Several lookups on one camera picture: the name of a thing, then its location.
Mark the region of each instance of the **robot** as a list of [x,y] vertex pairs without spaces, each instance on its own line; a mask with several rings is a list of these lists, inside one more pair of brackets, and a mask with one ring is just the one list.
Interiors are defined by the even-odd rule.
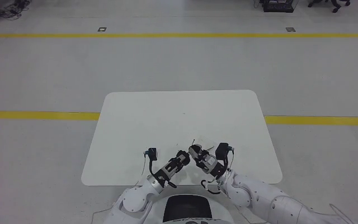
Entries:
[[297,200],[289,197],[279,188],[245,175],[237,174],[228,167],[228,153],[234,155],[234,148],[220,143],[215,156],[202,149],[199,144],[189,151],[179,151],[155,174],[152,163],[157,160],[157,151],[150,148],[150,175],[130,189],[126,189],[114,203],[104,224],[233,224],[234,221],[221,204],[192,194],[179,194],[163,198],[155,203],[166,186],[176,188],[170,182],[173,175],[189,164],[190,157],[206,174],[213,176],[218,191],[212,192],[201,181],[201,185],[212,194],[223,193],[237,207],[247,207],[254,215],[271,224],[343,224],[353,223],[344,214],[335,215],[313,212]]

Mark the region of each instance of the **chair leg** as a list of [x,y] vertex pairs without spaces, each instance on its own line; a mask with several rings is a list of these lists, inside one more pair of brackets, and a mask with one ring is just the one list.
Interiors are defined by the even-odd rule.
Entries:
[[333,13],[338,12],[338,10],[341,8],[341,5],[337,3],[337,0],[331,0],[331,2],[335,6],[335,9],[332,12]]
[[341,8],[341,5],[337,3],[337,0],[331,0],[331,2],[336,8]]
[[313,0],[310,4],[308,4],[308,7],[311,8],[314,4],[319,3],[323,0]]

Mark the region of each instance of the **cable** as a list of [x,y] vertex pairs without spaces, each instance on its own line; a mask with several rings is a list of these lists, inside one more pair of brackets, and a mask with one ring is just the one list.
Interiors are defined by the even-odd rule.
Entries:
[[140,175],[140,179],[138,179],[138,181],[131,188],[135,187],[137,185],[137,183],[142,179],[143,174],[144,174],[144,168],[145,168],[145,154],[144,154],[144,165],[143,165],[142,174]]
[[149,159],[149,172],[152,176],[154,176],[153,171],[152,171],[152,166],[153,166],[153,160]]
[[258,8],[258,6],[260,5],[260,0],[258,0],[257,6],[255,6],[255,1],[256,1],[256,0],[253,1],[253,7],[254,7],[254,8]]
[[[145,154],[144,154],[144,165],[143,165],[142,174],[140,175],[140,179],[138,179],[138,181],[137,181],[131,188],[135,187],[135,186],[137,185],[137,183],[142,179],[143,174],[144,174],[144,168],[145,168]],[[111,206],[110,208],[105,209],[105,210],[101,210],[101,211],[98,211],[98,212],[93,212],[93,213],[92,213],[91,224],[93,224],[93,219],[94,219],[94,217],[95,217],[95,214],[97,214],[97,213],[102,213],[102,212],[106,212],[106,211],[108,211],[108,210],[111,210],[111,209],[113,208],[113,206]]]
[[[202,180],[201,182],[200,182],[200,184],[201,184],[201,186],[204,188],[204,189],[206,189],[205,188],[205,186],[204,186],[204,182],[206,182],[206,180]],[[210,194],[220,194],[221,192],[212,192],[211,190],[209,190],[209,189],[206,189]]]

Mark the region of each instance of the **black cable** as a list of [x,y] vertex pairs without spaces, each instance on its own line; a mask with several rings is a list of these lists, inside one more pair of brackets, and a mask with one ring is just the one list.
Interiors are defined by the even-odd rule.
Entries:
[[256,0],[253,1],[253,7],[254,7],[254,8],[258,8],[258,6],[260,5],[260,0],[258,0],[257,6],[255,6],[255,1],[256,1]]
[[149,172],[152,176],[154,176],[153,171],[152,171],[152,166],[153,166],[153,160],[149,159]]
[[[206,182],[206,180],[202,180],[200,182],[201,186],[206,190],[205,186],[204,186],[204,182]],[[210,194],[220,194],[221,192],[212,192],[211,190],[207,189],[207,191],[210,193]]]

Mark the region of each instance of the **wire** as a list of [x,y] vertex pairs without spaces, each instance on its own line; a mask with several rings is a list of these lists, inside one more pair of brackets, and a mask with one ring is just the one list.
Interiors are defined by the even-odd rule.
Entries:
[[[204,186],[204,182],[206,182],[206,180],[202,180],[201,182],[200,182],[200,184],[201,184],[201,186],[204,188],[204,189],[206,189],[206,187]],[[209,190],[209,189],[206,189],[210,194],[220,194],[221,192],[212,192],[211,190]]]
[[258,0],[257,6],[255,6],[255,1],[256,1],[256,0],[253,1],[253,7],[254,7],[254,8],[258,8],[258,6],[260,5],[260,0]]
[[142,174],[140,175],[140,179],[138,179],[138,181],[131,188],[135,187],[137,185],[137,183],[142,179],[143,174],[144,174],[144,168],[145,168],[145,154],[144,154],[144,165],[143,165]]
[[[137,185],[137,183],[142,179],[143,174],[144,174],[144,168],[145,168],[145,154],[144,154],[144,165],[143,165],[142,174],[140,175],[140,178],[138,179],[138,181],[137,181],[131,188],[135,187],[135,186]],[[108,211],[108,210],[111,210],[111,209],[113,208],[113,206],[111,206],[110,208],[105,209],[105,210],[101,210],[101,211],[98,211],[98,212],[93,212],[93,213],[92,213],[91,224],[93,224],[93,219],[94,219],[94,217],[95,217],[95,214],[97,214],[97,213],[102,213],[102,212],[106,212],[106,211]]]

